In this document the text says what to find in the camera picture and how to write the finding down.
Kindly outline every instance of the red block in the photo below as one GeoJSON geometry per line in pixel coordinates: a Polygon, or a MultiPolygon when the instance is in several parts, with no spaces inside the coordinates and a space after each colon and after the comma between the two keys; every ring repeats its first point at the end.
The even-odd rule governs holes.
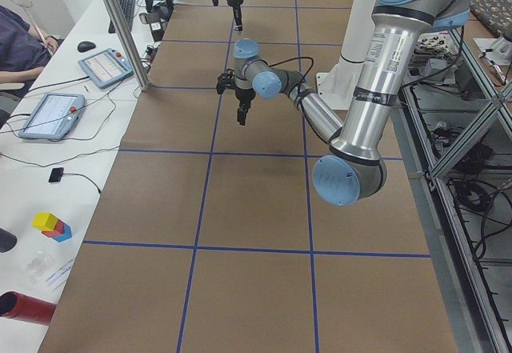
{"type": "Polygon", "coordinates": [[[46,237],[51,239],[53,237],[58,237],[59,235],[64,234],[64,225],[65,223],[58,219],[57,225],[55,225],[55,229],[53,229],[52,231],[42,231],[41,233],[43,233],[46,237]]]}

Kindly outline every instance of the red cylinder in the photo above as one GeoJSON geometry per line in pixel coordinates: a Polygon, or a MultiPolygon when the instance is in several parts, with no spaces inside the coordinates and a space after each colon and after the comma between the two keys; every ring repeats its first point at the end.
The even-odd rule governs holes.
{"type": "Polygon", "coordinates": [[[0,317],[50,325],[56,305],[29,295],[8,291],[0,296],[0,317]]]}

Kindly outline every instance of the white table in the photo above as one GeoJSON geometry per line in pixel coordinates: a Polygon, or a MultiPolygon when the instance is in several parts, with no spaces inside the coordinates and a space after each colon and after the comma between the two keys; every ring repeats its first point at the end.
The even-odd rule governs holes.
{"type": "MultiPolygon", "coordinates": [[[[136,9],[137,13],[142,11],[141,8],[136,9]]],[[[92,2],[33,87],[84,77],[77,61],[95,51],[111,47],[123,53],[117,35],[107,33],[109,21],[102,0],[92,2]],[[77,44],[80,41],[92,41],[97,48],[79,53],[77,44]]],[[[153,44],[149,27],[142,25],[138,17],[134,19],[132,36],[139,54],[144,52],[147,45],[153,44]]],[[[65,93],[84,94],[86,103],[96,101],[84,110],[77,126],[68,135],[73,138],[89,138],[94,135],[114,108],[114,103],[116,109],[98,135],[89,141],[26,141],[16,138],[13,134],[0,134],[0,152],[27,162],[46,165],[72,158],[77,154],[115,148],[126,131],[137,103],[139,89],[134,77],[125,80],[110,94],[114,103],[104,97],[109,89],[100,90],[92,81],[87,80],[29,92],[13,115],[30,113],[47,91],[60,90],[65,93]]],[[[24,120],[23,117],[12,118],[9,123],[17,129],[24,120]]],[[[7,130],[8,126],[4,126],[0,133],[7,130]]],[[[58,165],[64,167],[65,173],[84,174],[103,188],[116,154],[115,149],[103,151],[69,162],[60,162],[58,165]]],[[[18,237],[14,249],[0,253],[0,294],[6,291],[19,291],[52,303],[57,303],[61,296],[64,285],[52,289],[45,283],[45,279],[77,255],[98,203],[99,193],[94,185],[83,177],[64,176],[60,183],[48,183],[52,168],[53,166],[27,166],[0,156],[0,227],[18,237]],[[31,226],[38,212],[53,213],[69,224],[73,230],[73,238],[57,243],[42,235],[31,226]],[[27,274],[24,266],[40,255],[40,252],[50,256],[51,262],[46,271],[34,279],[33,275],[27,274]]],[[[46,329],[47,327],[32,323],[0,318],[0,351],[36,352],[46,329]]]]}

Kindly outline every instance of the person's hand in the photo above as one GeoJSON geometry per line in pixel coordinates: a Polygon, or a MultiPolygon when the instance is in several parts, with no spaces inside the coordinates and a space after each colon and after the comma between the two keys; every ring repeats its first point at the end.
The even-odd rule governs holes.
{"type": "Polygon", "coordinates": [[[46,37],[43,45],[45,46],[46,49],[50,48],[50,51],[52,53],[55,53],[58,49],[58,42],[53,37],[46,37]]]}

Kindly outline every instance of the blue block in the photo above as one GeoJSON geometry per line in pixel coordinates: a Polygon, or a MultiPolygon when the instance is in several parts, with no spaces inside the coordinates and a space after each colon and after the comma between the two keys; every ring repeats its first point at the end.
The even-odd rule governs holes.
{"type": "Polygon", "coordinates": [[[72,236],[73,236],[73,233],[71,232],[70,226],[67,224],[64,224],[64,233],[57,237],[53,237],[53,240],[57,241],[58,243],[61,243],[62,241],[66,241],[67,239],[70,239],[72,236]]]}

